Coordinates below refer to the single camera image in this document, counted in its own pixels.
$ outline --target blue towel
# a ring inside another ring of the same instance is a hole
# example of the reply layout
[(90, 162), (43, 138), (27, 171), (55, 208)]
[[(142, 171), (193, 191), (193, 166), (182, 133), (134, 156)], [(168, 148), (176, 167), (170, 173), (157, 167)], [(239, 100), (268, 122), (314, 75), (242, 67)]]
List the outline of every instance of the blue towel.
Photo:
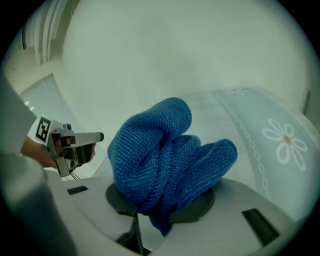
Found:
[(212, 187), (237, 159), (227, 139), (201, 146), (198, 137), (181, 135), (191, 120), (183, 100), (165, 99), (127, 120), (107, 150), (116, 188), (163, 236), (170, 214)]

